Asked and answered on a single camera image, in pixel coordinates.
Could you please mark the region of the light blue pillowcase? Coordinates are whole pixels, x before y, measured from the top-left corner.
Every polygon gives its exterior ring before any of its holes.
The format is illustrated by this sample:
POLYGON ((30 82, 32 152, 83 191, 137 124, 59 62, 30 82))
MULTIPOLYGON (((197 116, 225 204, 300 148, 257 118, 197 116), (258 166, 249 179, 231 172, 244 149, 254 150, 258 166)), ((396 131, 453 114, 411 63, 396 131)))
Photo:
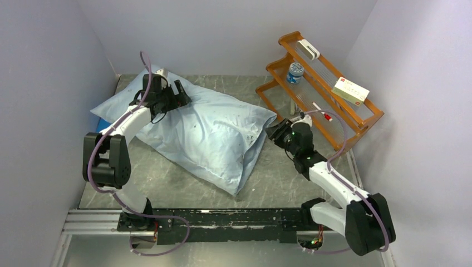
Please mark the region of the light blue pillowcase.
POLYGON ((265 129, 276 114, 230 95, 180 81, 191 103, 159 115, 137 138, 193 175, 236 195, 262 150, 265 129))

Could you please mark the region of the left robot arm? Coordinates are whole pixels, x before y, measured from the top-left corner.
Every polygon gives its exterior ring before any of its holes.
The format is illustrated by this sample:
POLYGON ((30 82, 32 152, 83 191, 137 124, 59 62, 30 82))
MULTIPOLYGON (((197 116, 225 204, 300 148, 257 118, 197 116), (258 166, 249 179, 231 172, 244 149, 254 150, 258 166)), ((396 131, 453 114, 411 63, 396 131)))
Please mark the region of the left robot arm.
POLYGON ((142 128, 160 122, 159 115, 192 102, 180 80, 170 81, 163 71, 145 74, 143 88, 135 94, 125 112, 99 133, 83 141, 83 178, 97 191, 110 194, 140 231, 152 228, 152 205, 131 182, 128 144, 142 128))

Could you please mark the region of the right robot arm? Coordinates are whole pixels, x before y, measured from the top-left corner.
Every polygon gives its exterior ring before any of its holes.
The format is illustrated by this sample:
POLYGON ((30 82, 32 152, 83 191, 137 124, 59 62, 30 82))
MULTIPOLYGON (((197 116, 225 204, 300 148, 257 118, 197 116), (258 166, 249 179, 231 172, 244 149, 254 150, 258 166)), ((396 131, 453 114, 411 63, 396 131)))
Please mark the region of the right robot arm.
POLYGON ((291 158, 295 169, 318 185, 338 206, 320 198, 305 202, 300 216, 306 230, 326 226, 347 241, 358 256, 385 250, 396 240, 388 203, 380 193, 371 194, 348 181, 328 159, 315 150, 312 124, 307 117, 288 119, 266 129, 268 138, 291 158))

